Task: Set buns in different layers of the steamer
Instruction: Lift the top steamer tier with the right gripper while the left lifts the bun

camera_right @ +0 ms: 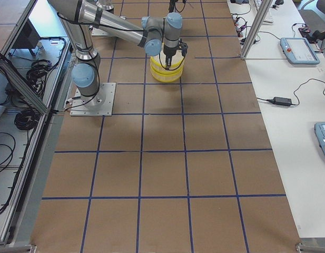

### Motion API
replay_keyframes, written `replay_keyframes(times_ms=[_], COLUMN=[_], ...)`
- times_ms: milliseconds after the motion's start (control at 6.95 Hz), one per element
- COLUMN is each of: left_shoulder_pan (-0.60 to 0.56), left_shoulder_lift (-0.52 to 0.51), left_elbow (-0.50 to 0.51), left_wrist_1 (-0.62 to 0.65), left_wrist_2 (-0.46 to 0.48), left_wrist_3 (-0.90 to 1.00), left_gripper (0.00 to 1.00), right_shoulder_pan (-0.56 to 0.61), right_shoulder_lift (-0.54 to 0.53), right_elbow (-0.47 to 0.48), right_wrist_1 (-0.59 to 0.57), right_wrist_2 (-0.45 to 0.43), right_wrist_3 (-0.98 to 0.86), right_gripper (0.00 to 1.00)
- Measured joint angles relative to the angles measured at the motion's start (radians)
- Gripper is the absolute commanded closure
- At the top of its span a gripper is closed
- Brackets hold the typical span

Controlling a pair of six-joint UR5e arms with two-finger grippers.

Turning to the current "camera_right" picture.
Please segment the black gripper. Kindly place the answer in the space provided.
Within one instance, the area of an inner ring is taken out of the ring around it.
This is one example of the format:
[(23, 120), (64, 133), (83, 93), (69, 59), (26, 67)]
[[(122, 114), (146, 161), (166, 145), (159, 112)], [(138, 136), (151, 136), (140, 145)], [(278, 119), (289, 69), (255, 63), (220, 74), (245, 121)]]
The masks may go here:
[(177, 40), (164, 39), (163, 53), (165, 54), (165, 69), (168, 71), (172, 65), (172, 57), (176, 54), (177, 50), (181, 51), (182, 56), (186, 56), (188, 45), (183, 42), (181, 38), (178, 38)]

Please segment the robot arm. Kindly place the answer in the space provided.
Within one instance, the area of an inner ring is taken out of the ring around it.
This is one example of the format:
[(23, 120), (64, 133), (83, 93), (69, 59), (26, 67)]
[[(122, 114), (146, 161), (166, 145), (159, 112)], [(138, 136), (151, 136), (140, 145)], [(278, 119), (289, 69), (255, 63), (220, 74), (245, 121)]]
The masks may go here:
[(158, 60), (167, 72), (181, 71), (172, 65), (173, 57), (180, 51), (186, 55), (187, 45), (180, 39), (182, 16), (171, 12), (165, 17), (143, 17), (137, 26), (114, 15), (112, 4), (97, 1), (50, 1), (74, 44), (79, 63), (99, 64), (106, 46), (115, 45), (116, 38), (133, 43), (145, 54)]
[(114, 12), (114, 5), (111, 0), (96, 0), (96, 6), (108, 12)]

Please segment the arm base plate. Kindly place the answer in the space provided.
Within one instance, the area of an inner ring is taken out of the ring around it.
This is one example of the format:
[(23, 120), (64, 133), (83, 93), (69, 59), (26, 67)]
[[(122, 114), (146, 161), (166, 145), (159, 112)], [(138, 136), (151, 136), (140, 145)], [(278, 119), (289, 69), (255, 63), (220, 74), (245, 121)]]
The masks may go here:
[(126, 29), (125, 21), (126, 19), (106, 12), (100, 17), (93, 18), (89, 26), (103, 31), (108, 36), (116, 36), (117, 33)]
[(113, 112), (116, 83), (101, 83), (99, 92), (91, 98), (81, 96), (77, 88), (75, 96), (79, 99), (73, 101), (70, 116), (111, 116)]

